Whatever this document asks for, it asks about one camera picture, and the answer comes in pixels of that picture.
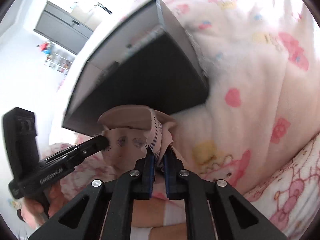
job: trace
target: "triangular cutout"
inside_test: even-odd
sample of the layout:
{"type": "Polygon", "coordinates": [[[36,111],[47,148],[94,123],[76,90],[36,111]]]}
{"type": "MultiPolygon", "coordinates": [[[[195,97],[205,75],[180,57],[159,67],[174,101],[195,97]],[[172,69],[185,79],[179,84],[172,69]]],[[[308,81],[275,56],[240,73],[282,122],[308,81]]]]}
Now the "triangular cutout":
{"type": "Polygon", "coordinates": [[[71,229],[77,228],[88,201],[89,196],[84,196],[72,209],[59,219],[59,223],[71,229]]]}
{"type": "Polygon", "coordinates": [[[235,196],[229,197],[233,211],[236,214],[239,226],[242,229],[246,229],[250,226],[258,224],[259,220],[253,215],[235,196]]]}

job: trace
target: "human hand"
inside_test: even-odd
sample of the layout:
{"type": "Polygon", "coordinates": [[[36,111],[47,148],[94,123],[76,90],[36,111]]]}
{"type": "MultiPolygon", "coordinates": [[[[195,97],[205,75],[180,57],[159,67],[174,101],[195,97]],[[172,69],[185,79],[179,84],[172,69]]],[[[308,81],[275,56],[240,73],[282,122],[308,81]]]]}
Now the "human hand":
{"type": "MultiPolygon", "coordinates": [[[[51,186],[49,195],[50,201],[49,207],[49,217],[52,217],[56,212],[58,212],[67,202],[68,200],[64,197],[60,182],[58,181],[54,185],[51,186]]],[[[29,198],[24,198],[23,205],[21,208],[21,216],[23,220],[33,229],[36,229],[38,226],[44,224],[44,219],[41,217],[41,213],[44,212],[43,206],[29,198]]]]}

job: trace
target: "white sleeve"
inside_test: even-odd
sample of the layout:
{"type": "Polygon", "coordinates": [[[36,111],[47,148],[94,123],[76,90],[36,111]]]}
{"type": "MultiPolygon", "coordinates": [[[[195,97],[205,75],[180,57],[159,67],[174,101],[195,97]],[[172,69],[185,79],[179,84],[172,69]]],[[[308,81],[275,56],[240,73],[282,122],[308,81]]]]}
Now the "white sleeve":
{"type": "Polygon", "coordinates": [[[149,240],[151,229],[131,227],[130,240],[149,240]]]}
{"type": "Polygon", "coordinates": [[[175,205],[174,202],[166,201],[164,208],[164,226],[177,225],[186,222],[186,211],[184,206],[175,205]]]}

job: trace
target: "gray cabinet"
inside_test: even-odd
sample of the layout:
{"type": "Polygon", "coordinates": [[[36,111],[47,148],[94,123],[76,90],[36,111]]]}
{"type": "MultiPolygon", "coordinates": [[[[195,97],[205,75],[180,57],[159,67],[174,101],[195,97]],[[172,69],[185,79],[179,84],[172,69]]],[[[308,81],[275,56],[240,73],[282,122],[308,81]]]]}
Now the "gray cabinet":
{"type": "Polygon", "coordinates": [[[78,54],[93,31],[58,6],[47,2],[35,32],[78,54]]]}

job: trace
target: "metal bolt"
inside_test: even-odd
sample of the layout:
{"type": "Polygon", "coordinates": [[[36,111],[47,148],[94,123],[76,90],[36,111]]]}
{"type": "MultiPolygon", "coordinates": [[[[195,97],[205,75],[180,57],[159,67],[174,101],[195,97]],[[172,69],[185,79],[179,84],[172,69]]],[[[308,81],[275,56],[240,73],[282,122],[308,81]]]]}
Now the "metal bolt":
{"type": "Polygon", "coordinates": [[[189,171],[188,170],[181,170],[181,171],[179,171],[179,174],[181,175],[181,176],[188,176],[189,175],[189,171]]]}
{"type": "Polygon", "coordinates": [[[135,177],[135,176],[138,176],[139,174],[140,174],[140,171],[138,171],[138,170],[132,170],[132,171],[130,171],[130,173],[129,173],[132,177],[135,177]]]}
{"type": "Polygon", "coordinates": [[[217,185],[218,185],[219,187],[225,187],[225,186],[227,185],[227,182],[226,182],[224,179],[219,179],[219,180],[217,181],[217,185]]]}
{"type": "Polygon", "coordinates": [[[100,187],[102,184],[102,181],[99,179],[95,179],[93,182],[91,182],[91,185],[94,187],[100,187]]]}

